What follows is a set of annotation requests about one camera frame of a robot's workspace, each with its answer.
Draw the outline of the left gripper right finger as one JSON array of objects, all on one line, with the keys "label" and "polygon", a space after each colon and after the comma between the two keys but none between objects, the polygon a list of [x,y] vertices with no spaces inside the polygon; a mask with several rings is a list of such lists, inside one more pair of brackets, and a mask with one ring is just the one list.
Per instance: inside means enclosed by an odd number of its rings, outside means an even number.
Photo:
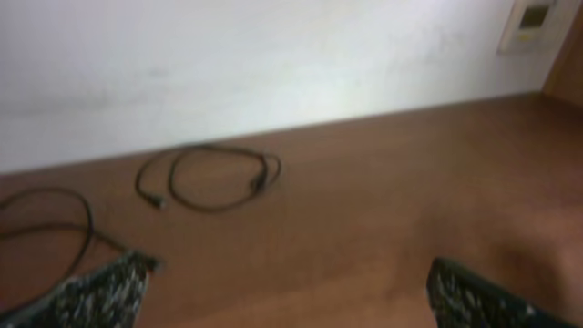
[{"label": "left gripper right finger", "polygon": [[451,259],[432,261],[426,294],[438,328],[572,328]]}]

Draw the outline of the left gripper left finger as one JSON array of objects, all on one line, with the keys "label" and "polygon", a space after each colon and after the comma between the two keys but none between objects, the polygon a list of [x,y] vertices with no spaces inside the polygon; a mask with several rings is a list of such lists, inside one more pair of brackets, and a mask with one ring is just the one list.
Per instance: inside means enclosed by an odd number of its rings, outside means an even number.
[{"label": "left gripper left finger", "polygon": [[8,328],[129,328],[138,320],[158,260],[129,251],[108,265],[73,277],[1,315]]}]

